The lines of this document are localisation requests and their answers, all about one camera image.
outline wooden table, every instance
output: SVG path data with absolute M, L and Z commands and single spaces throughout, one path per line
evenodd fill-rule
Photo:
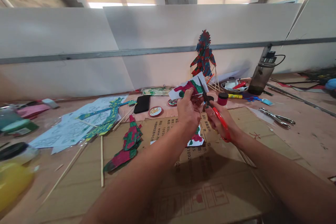
M 305 100 L 315 103 L 325 109 L 336 113 L 336 100 L 326 93 L 311 93 L 299 92 L 289 87 L 281 87 L 275 82 L 270 82 L 283 90 L 297 95 Z M 252 109 L 259 109 L 265 107 L 271 110 L 274 114 L 288 117 L 296 122 L 290 129 L 286 130 L 277 124 L 268 124 L 274 132 L 284 140 L 289 146 L 297 151 L 311 166 L 317 169 L 323 176 L 331 177 L 336 175 L 336 118 L 319 111 L 313 107 L 304 104 L 301 101 L 291 99 L 282 94 L 273 92 L 274 96 L 267 94 L 260 95 L 261 98 L 271 100 L 274 105 L 267 106 L 259 101 L 249 102 L 242 99 L 229 99 L 227 108 L 232 109 L 236 107 L 250 107 Z M 217 94 L 214 92 L 208 93 L 217 100 Z M 140 94 L 132 93 L 127 100 L 136 100 Z M 33 121 L 40 126 L 40 128 L 27 135 L 16 139 L 11 139 L 15 142 L 30 142 L 47 129 L 60 121 L 60 117 L 66 113 L 73 112 L 87 103 L 96 100 L 94 98 L 72 99 L 58 102 L 60 108 L 55 110 L 48 110 L 38 116 Z M 164 113 L 159 117 L 170 117 L 177 115 L 177 108 L 168 106 L 166 96 L 151 97 L 150 107 L 161 106 Z M 128 106 L 122 106 L 119 109 L 121 116 L 129 110 Z M 134 115 L 135 119 L 144 120 L 149 118 L 147 112 Z M 0 145 L 7 142 L 9 138 L 2 138 Z M 60 153 L 50 155 L 51 149 L 41 149 L 41 154 L 31 161 L 30 167 L 39 166 L 35 174 L 35 179 L 32 185 L 26 192 L 19 197 L 15 202 L 15 206 L 0 215 L 0 224 L 4 223 L 29 223 L 33 214 L 41 206 L 43 200 L 48 195 L 58 178 L 64 172 L 71 159 L 78 151 L 79 145 L 72 146 Z M 60 165 L 63 165 L 59 170 L 55 171 Z

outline scissors handle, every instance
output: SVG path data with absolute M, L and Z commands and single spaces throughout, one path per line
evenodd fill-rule
M 228 125 L 226 124 L 226 122 L 224 121 L 223 117 L 218 112 L 218 110 L 215 107 L 213 107 L 212 109 L 214 110 L 214 112 L 215 112 L 216 116 L 218 117 L 220 123 L 223 125 L 225 135 L 226 135 L 226 139 L 223 136 L 221 136 L 222 139 L 224 140 L 224 142 L 231 142 L 231 135 L 230 135 L 230 132 L 229 132 Z

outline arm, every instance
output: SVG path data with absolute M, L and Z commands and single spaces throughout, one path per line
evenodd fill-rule
M 212 105 L 227 122 L 232 143 L 253 161 L 293 214 L 305 223 L 335 222 L 336 189 L 333 185 L 242 132 L 227 109 L 214 102 Z M 211 126 L 225 136 L 212 108 L 205 110 Z
M 192 89 L 187 90 L 177 104 L 179 122 L 122 169 L 83 217 L 82 224 L 135 223 L 139 219 L 200 123 L 203 100 L 191 101 L 192 93 Z

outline scissor blade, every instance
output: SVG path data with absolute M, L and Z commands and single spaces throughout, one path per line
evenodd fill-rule
M 201 79 L 197 76 L 197 78 L 198 78 L 198 80 L 199 80 L 199 84 L 201 85 L 201 88 L 202 88 L 202 91 L 203 91 L 203 98 L 204 98 L 204 101 L 206 102 L 206 104 L 207 105 L 209 105 L 210 106 L 210 101 L 209 101 L 209 99 L 208 99 L 208 97 L 207 97 L 207 94 L 206 94 L 206 91 L 205 91 L 205 89 L 204 89 L 204 87 L 203 87 L 203 84 L 202 84 L 202 82 L 201 82 Z

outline small round tin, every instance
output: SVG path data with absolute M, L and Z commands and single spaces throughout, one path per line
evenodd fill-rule
M 168 105 L 169 105 L 169 106 L 172 106 L 172 107 L 175 107 L 175 106 L 177 105 L 177 100 L 178 100 L 178 99 L 174 99 L 174 100 L 170 99 L 170 100 L 168 101 Z
M 150 117 L 157 117 L 163 113 L 163 109 L 160 106 L 153 107 L 149 110 Z

